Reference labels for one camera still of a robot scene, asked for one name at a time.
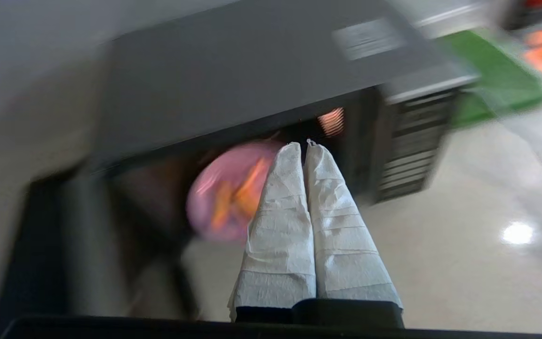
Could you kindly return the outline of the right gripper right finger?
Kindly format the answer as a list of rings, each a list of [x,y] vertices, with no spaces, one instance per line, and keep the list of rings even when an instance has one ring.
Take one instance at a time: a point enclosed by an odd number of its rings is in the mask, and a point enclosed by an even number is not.
[[[320,299],[392,302],[404,308],[333,155],[309,141],[305,188]]]

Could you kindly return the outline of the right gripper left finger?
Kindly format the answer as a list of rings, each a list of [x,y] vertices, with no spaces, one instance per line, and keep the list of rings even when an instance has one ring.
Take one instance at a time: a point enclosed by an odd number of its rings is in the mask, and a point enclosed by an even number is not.
[[[282,147],[250,223],[241,268],[228,303],[230,319],[244,307],[291,309],[316,298],[314,239],[304,187],[301,146]]]

